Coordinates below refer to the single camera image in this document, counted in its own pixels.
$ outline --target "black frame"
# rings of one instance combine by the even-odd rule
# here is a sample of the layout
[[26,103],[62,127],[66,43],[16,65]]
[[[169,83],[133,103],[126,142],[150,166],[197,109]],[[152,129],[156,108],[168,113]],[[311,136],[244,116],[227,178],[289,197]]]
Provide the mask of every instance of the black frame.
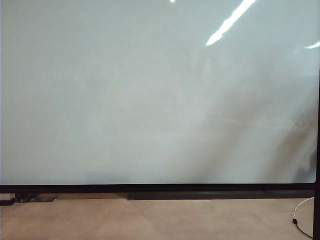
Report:
[[313,239],[320,240],[320,76],[316,159],[316,180],[314,183],[154,183],[88,185],[0,185],[0,194],[314,190]]

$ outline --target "concrete floor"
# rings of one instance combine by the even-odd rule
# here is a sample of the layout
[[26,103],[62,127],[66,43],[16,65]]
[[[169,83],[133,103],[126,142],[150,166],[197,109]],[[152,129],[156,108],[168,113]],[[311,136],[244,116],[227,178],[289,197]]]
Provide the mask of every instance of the concrete floor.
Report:
[[[305,240],[302,199],[70,199],[1,207],[2,240]],[[313,200],[299,208],[312,232]]]

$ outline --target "glass board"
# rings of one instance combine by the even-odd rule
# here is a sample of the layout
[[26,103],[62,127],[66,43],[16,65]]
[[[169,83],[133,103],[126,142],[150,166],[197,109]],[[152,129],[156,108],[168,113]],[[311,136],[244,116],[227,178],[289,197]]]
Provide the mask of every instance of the glass board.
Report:
[[313,183],[319,0],[2,0],[1,184]]

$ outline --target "black stand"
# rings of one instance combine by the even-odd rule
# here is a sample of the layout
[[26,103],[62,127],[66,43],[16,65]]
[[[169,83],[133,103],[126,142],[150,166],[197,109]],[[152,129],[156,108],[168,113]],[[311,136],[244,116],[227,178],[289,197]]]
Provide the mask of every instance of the black stand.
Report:
[[319,183],[317,183],[315,191],[314,191],[313,239],[320,240],[320,187],[319,187]]

